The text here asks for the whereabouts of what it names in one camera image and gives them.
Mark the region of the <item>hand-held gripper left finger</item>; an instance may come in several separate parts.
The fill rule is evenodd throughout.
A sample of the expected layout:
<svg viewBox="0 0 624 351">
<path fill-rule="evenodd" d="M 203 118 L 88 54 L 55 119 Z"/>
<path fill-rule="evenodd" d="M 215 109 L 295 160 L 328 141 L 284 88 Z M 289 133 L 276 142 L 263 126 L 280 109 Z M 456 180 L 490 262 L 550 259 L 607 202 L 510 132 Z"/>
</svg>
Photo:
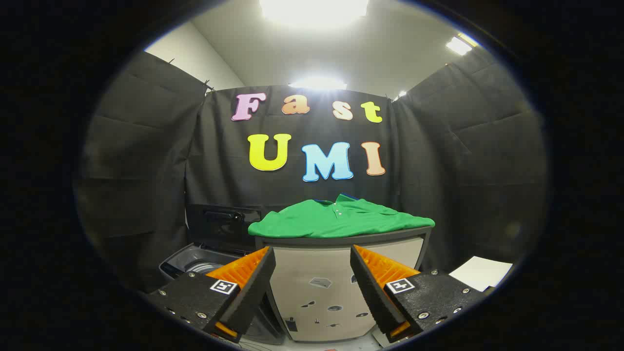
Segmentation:
<svg viewBox="0 0 624 351">
<path fill-rule="evenodd" d="M 274 249 L 267 246 L 211 273 L 182 273 L 146 300 L 196 330 L 238 343 L 257 314 L 275 267 Z"/>
</svg>

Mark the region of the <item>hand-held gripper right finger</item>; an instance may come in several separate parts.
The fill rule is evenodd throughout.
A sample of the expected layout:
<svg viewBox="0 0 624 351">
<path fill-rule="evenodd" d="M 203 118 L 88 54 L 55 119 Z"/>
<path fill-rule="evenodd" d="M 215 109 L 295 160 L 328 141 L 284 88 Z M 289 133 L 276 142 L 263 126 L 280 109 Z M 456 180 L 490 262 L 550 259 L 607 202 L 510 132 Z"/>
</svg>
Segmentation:
<svg viewBox="0 0 624 351">
<path fill-rule="evenodd" d="M 359 245 L 351 246 L 350 265 L 376 325 L 390 343 L 434 329 L 487 296 L 448 274 L 422 273 Z"/>
</svg>

